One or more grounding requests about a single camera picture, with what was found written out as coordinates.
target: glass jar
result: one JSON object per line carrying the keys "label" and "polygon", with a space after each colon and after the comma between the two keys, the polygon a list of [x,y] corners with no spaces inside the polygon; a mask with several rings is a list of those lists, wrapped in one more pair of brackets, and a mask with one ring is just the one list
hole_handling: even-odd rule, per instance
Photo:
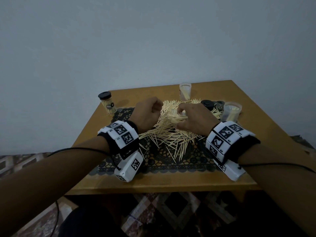
{"label": "glass jar", "polygon": [[100,98],[100,101],[102,105],[105,107],[108,114],[112,115],[116,112],[117,109],[114,103],[112,102],[111,92],[109,91],[102,92],[98,95],[98,97]]}

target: plastic container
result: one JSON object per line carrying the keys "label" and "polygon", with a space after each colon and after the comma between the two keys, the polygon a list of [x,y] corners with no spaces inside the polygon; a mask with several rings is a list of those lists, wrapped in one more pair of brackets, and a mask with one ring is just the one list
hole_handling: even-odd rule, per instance
{"label": "plastic container", "polygon": [[235,102],[226,102],[224,105],[224,111],[221,117],[221,121],[237,122],[241,109],[241,104]]}
{"label": "plastic container", "polygon": [[180,100],[187,101],[191,98],[191,83],[183,82],[179,85]]}
{"label": "plastic container", "polygon": [[105,107],[108,114],[112,115],[116,112],[117,109],[114,103],[112,102],[111,92],[109,91],[102,92],[98,95],[98,97],[100,98],[100,101],[102,105]]}

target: fist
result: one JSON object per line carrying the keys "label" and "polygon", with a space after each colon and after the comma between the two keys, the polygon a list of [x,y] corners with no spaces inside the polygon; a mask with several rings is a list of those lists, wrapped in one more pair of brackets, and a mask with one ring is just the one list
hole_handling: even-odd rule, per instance
{"label": "fist", "polygon": [[186,111],[188,119],[177,124],[179,130],[191,131],[197,135],[208,136],[211,130],[220,121],[201,103],[187,104],[181,103],[178,113]]}
{"label": "fist", "polygon": [[139,134],[150,130],[158,122],[162,106],[162,101],[157,97],[136,104],[129,120],[136,124]]}

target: table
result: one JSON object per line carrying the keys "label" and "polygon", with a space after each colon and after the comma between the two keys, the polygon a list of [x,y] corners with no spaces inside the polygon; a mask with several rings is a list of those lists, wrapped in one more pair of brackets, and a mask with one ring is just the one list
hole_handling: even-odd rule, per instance
{"label": "table", "polygon": [[[116,107],[133,107],[143,99],[157,96],[160,100],[179,99],[179,85],[144,87],[111,91]],[[191,98],[234,101],[242,105],[239,123],[254,132],[261,142],[279,154],[296,158],[306,155],[302,149],[233,81],[193,83]],[[97,131],[108,125],[112,115],[100,103],[83,128],[74,145],[96,136]],[[223,172],[176,172],[138,174],[125,183],[115,175],[87,175],[67,194],[145,193],[174,191],[245,191],[260,189],[246,173],[238,181],[231,181]]]}

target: black lace doily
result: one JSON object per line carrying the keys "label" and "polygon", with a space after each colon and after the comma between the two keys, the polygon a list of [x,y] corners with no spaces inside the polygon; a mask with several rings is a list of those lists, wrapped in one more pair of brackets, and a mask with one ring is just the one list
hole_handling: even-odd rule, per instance
{"label": "black lace doily", "polygon": [[[224,102],[218,101],[216,103],[216,107],[219,111],[223,110]],[[117,112],[113,115],[113,119],[111,121],[114,122],[116,120],[126,121],[129,119],[133,112],[134,108],[119,108]],[[175,160],[177,163],[173,161],[171,158],[165,144],[160,145],[158,149],[157,146],[152,142],[152,140],[147,137],[140,140],[140,144],[146,148],[143,149],[141,147],[141,152],[145,157],[145,161],[142,163],[138,172],[143,173],[157,173],[157,172],[185,172],[185,171],[214,171],[216,169],[219,170],[217,165],[211,160],[210,152],[205,148],[206,138],[202,140],[196,140],[195,143],[190,143],[187,147],[185,155],[182,157],[182,160],[179,161],[179,157]],[[121,161],[121,158],[117,155],[114,156],[115,164],[118,165]],[[102,161],[96,168],[94,168],[89,175],[112,175],[114,174],[115,166],[113,165],[113,161],[110,157],[106,158]]]}

